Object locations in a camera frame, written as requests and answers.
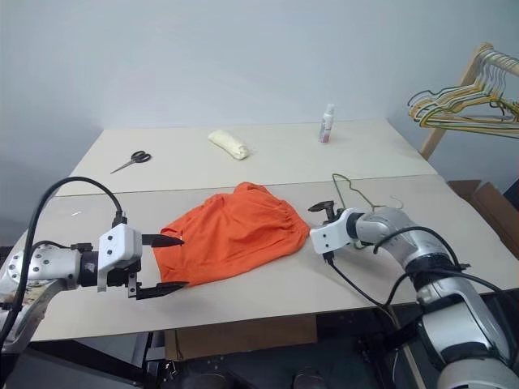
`white table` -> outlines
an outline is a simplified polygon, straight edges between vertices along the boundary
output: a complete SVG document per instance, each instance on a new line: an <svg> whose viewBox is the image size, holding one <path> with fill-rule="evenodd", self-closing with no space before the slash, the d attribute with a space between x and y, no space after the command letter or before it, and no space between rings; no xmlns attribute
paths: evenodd
<svg viewBox="0 0 519 389"><path fill-rule="evenodd" d="M390 196L400 199L413 220L441 233L460 260L473 265L468 273L503 288L517 287L519 262L481 216L459 199L441 177L377 178L359 180L355 185L377 203L398 206ZM365 207L346 187L341 183L348 206ZM308 207L325 199L338 200L331 182L268 188L289 201L310 225L319 224L325 216L323 212L307 212ZM118 197L132 226L155 233L208 196L222 191L231 188L130 193ZM113 204L104 195L54 198L41 218L37 238L67 243L96 242L109 228L112 215ZM402 273L397 262L383 250L376 256L371 249L340 250L336 264L379 301L385 300ZM142 268L139 279L143 286L160 281L149 248L144 250ZM406 283L399 289L395 302L411 302L414 298L414 290ZM106 293L97 293L95 288L60 293L51 301L33 339L105 336L367 306L370 303L345 284L307 241L297 254L228 280L180 290L167 297L136 301L127 298L125 288L110 288Z"/></svg>
<svg viewBox="0 0 519 389"><path fill-rule="evenodd" d="M261 126L256 131L234 128L232 132L256 149L244 161L233 160L206 140L213 129L107 130L73 174L93 177L118 192L129 223L143 233L157 233L210 195L231 191L242 180L271 184L268 188L275 196L291 203L310 225L317 225L324 213L307 209L322 200L337 201L330 176L344 173L357 178L356 187L374 203L397 207L391 196L400 199L413 220L441 233L460 260L473 265L468 273L502 288L517 287L519 262L386 121L343 122L328 145L316 141L317 128L316 124ZM174 142L179 134L184 134L182 144ZM153 160L119 175L108 174L139 149L152 153ZM348 207L367 207L345 183L341 187ZM45 209L36 239L95 245L109 229L114 210L106 196L92 192L95 188L64 187L62 197L55 197ZM370 249L340 250L336 264L379 301L402 273L383 250L376 256ZM139 280L144 287L160 281L149 248L144 250L142 268ZM411 302L414 297L410 283L405 283L394 301ZM254 271L166 297L135 301L127 298L125 288L60 293L50 302L33 339L107 336L368 306L307 242L298 253Z"/></svg>
<svg viewBox="0 0 519 389"><path fill-rule="evenodd" d="M98 180L113 192L224 188L249 181L262 185L326 182L331 172L351 179L436 174L385 120L336 122L330 143L317 141L319 123L225 128L252 149L231 158L210 143L219 128L105 130L72 172ZM145 150L149 162L111 171ZM101 193L72 183L58 195Z"/></svg>

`spray bottle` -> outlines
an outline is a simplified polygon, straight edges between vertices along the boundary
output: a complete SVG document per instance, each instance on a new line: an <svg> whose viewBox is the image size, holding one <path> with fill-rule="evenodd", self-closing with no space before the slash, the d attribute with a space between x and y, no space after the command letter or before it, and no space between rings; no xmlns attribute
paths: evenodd
<svg viewBox="0 0 519 389"><path fill-rule="evenodd" d="M323 121L321 122L321 129L319 131L319 141L321 143L328 143L330 140L330 132L333 126L333 112L335 110L334 104L328 104L326 111L324 111Z"/></svg>

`cardboard box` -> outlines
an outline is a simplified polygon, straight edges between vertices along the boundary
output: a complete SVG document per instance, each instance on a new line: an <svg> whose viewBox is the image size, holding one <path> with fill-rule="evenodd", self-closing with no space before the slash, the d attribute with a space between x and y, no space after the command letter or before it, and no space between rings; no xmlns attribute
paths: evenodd
<svg viewBox="0 0 519 389"><path fill-rule="evenodd" d="M449 186L476 211L499 235L503 244L519 259L519 212L490 183L478 189L481 181L450 181Z"/></svg>
<svg viewBox="0 0 519 389"><path fill-rule="evenodd" d="M178 361L316 341L314 314L258 318L168 330L165 332L165 357Z"/></svg>

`clothes hanger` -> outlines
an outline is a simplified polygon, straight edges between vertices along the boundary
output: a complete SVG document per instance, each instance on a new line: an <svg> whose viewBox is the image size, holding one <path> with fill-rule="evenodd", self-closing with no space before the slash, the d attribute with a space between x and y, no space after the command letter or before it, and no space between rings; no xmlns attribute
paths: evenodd
<svg viewBox="0 0 519 389"><path fill-rule="evenodd" d="M445 88L441 93L437 95L436 99L426 97L423 100L415 103L415 106L410 109L410 116L416 121L421 120L421 115L425 114L426 111L434 109L438 105L446 106L449 101L457 96L467 96L471 93L479 93L485 89L489 80L489 73L487 69L487 59L493 57L495 52L486 50L481 52L478 56L478 76L471 85L455 88Z"/></svg>
<svg viewBox="0 0 519 389"><path fill-rule="evenodd" d="M485 57L483 60L486 61L489 58L493 58L495 55L492 54L490 57ZM455 99L444 101L444 104L437 106L436 108L429 110L420 120L420 126L422 127L437 127L449 130L470 130L486 133L507 132L516 133L519 132L519 105L516 103L509 103L502 99L504 89L506 86L506 70L517 63L517 60L512 58L497 58L500 61L500 67L495 67L497 71L492 73L492 69L486 70L485 66L482 71L486 73L486 76L490 78L490 88L485 87L484 91L469 94L468 96L461 96ZM503 105L513 115L510 117L511 120L505 121L503 118L464 118L452 113L459 113L464 108L471 105L480 105L487 102L495 102L498 105ZM446 111L446 115L440 116L438 112Z"/></svg>

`orange shorts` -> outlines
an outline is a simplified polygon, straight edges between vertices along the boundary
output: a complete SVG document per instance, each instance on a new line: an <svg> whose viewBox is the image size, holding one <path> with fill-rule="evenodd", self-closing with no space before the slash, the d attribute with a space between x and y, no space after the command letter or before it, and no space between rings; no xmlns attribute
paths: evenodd
<svg viewBox="0 0 519 389"><path fill-rule="evenodd" d="M161 230L181 246L153 251L162 282L190 286L236 276L299 250L309 227L286 201L250 182L215 194Z"/></svg>

